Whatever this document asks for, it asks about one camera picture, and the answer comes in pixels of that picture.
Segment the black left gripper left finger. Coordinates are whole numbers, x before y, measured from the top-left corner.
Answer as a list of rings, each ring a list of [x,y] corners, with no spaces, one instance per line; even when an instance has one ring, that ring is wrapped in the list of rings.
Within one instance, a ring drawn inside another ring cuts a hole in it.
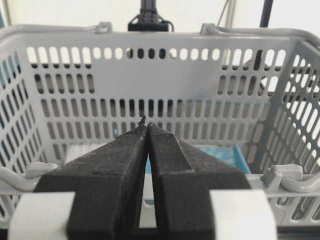
[[[117,240],[139,227],[148,129],[138,126],[41,177],[35,192],[74,192],[67,237]]]

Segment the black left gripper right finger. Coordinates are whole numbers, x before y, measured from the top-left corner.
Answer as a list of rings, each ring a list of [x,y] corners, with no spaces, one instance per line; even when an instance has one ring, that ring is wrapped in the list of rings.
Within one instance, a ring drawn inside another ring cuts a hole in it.
[[[156,227],[164,240],[213,240],[210,190],[249,190],[238,168],[156,124],[147,130]]]

